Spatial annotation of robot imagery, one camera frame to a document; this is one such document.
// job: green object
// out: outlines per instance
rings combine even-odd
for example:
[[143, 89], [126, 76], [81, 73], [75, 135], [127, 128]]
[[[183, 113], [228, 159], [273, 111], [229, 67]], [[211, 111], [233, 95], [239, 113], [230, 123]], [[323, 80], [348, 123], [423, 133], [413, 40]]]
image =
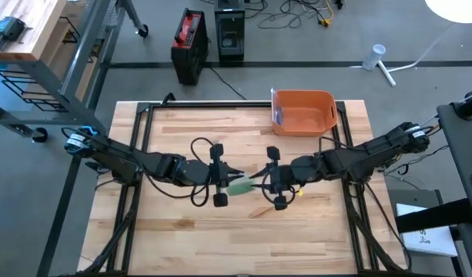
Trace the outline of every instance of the green object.
[[254, 187], [251, 185], [254, 185], [254, 181], [249, 179], [247, 176], [244, 176], [241, 179], [237, 179], [236, 181], [229, 184], [229, 187], [227, 188], [227, 194], [229, 196], [238, 196], [252, 192]]

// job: orange plastic tub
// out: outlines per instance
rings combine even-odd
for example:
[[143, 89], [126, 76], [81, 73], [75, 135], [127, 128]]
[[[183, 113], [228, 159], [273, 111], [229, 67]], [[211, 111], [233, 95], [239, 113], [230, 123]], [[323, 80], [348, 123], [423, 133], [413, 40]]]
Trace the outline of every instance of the orange plastic tub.
[[277, 135], [321, 136], [336, 125], [335, 98], [320, 90], [279, 90], [272, 97]]

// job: concrete floor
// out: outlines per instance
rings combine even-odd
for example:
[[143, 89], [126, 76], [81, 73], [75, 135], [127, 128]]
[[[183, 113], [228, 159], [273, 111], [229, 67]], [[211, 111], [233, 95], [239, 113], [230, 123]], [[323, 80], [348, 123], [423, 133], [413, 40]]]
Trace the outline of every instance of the concrete floor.
[[[268, 2], [269, 11], [276, 11], [283, 0]], [[139, 39], [126, 19], [114, 62], [167, 62], [172, 37], [185, 7], [206, 12], [209, 36], [215, 39], [213, 7], [209, 4], [198, 0], [134, 0], [133, 3], [139, 17], [150, 27], [151, 37], [145, 41]], [[306, 19], [298, 29], [285, 30], [261, 30], [256, 27], [258, 18], [246, 20], [246, 60], [360, 61], [373, 44], [382, 43], [387, 47], [384, 60], [411, 61], [449, 25], [418, 0], [348, 1], [348, 8], [335, 16], [328, 29], [318, 26], [314, 18]], [[215, 61], [216, 49], [214, 45], [210, 47], [209, 60]], [[472, 60], [472, 25], [454, 25], [427, 60]], [[220, 68], [217, 71], [248, 99], [268, 99], [272, 87], [325, 89], [338, 99], [365, 99], [375, 135], [404, 121], [423, 122], [434, 115], [438, 105], [459, 100], [472, 90], [472, 68], [396, 72], [396, 88], [391, 88], [377, 70]], [[105, 81], [96, 116], [109, 126], [117, 101], [160, 100], [168, 92], [174, 92], [182, 100], [237, 99], [209, 70], [203, 71], [196, 87], [183, 87], [170, 68], [113, 69]], [[1, 84], [0, 105], [12, 110], [28, 108]], [[45, 246], [71, 161], [62, 149], [65, 139], [59, 128], [48, 127], [48, 130], [51, 138], [38, 145], [0, 127], [0, 276], [34, 276]], [[444, 144], [443, 135], [436, 135], [431, 149]], [[422, 179], [430, 189], [441, 190], [445, 202], [465, 196], [448, 151], [412, 167], [409, 175]], [[387, 179], [387, 184], [390, 189], [412, 189], [394, 179]], [[76, 268], [94, 185], [95, 175], [83, 167], [52, 265], [53, 275], [71, 273]], [[415, 272], [454, 273], [449, 259], [413, 255]]]

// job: white lamp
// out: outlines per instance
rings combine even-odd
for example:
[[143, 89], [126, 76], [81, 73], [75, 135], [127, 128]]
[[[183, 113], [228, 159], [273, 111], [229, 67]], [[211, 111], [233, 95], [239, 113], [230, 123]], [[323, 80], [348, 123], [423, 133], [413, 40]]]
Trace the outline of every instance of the white lamp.
[[454, 23], [472, 23], [472, 0], [425, 0], [427, 7], [430, 8], [436, 15], [451, 21], [451, 23], [444, 29], [444, 31], [433, 41], [433, 43], [427, 48], [427, 50], [414, 62], [409, 65], [405, 65], [399, 68], [386, 69], [382, 63], [380, 63], [381, 70], [387, 77], [388, 81], [392, 86], [395, 86], [396, 83], [391, 77], [391, 72], [396, 72], [399, 70], [413, 68], [417, 65], [429, 52], [436, 46], [444, 35], [447, 33], [448, 29]]

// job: butcher block tabletop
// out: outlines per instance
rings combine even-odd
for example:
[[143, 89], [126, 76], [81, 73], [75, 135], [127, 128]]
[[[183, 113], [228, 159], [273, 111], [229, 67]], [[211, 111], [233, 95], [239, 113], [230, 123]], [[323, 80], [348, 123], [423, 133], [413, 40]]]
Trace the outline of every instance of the butcher block tabletop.
[[13, 16], [30, 28], [17, 42], [5, 45], [0, 51], [0, 60], [40, 59], [65, 5], [66, 0], [0, 0], [0, 20]]
[[[110, 137], [129, 144], [137, 102], [118, 102]], [[372, 139], [363, 101], [345, 101], [354, 145]], [[140, 130], [145, 127], [142, 120]], [[269, 162], [266, 147], [280, 149], [280, 164], [318, 149], [317, 138], [280, 137], [272, 132], [270, 108], [158, 108], [154, 111], [148, 152], [179, 153], [194, 159], [190, 142], [204, 136], [222, 143], [222, 160], [252, 175]], [[344, 140], [341, 123], [340, 137]], [[333, 137], [329, 132], [325, 136]], [[323, 149], [331, 149], [323, 141]], [[209, 146], [195, 150], [209, 162]], [[111, 179], [102, 175], [99, 182]], [[190, 188], [158, 184], [173, 195]], [[370, 186], [394, 224], [383, 176], [375, 173]], [[79, 270], [91, 264], [112, 236], [121, 185], [110, 183], [95, 193]], [[373, 234], [392, 259], [405, 267], [399, 242], [388, 229], [369, 192], [364, 193]], [[201, 202], [203, 195], [196, 196]], [[116, 267], [121, 266], [125, 235], [119, 243]], [[360, 235], [363, 260], [369, 268], [366, 244]], [[275, 211], [257, 189], [229, 197], [229, 205], [215, 208], [210, 196], [202, 208], [189, 199], [161, 195], [142, 181], [129, 275], [317, 275], [357, 273], [353, 257], [343, 189], [340, 180], [307, 184], [303, 195], [286, 210]]]

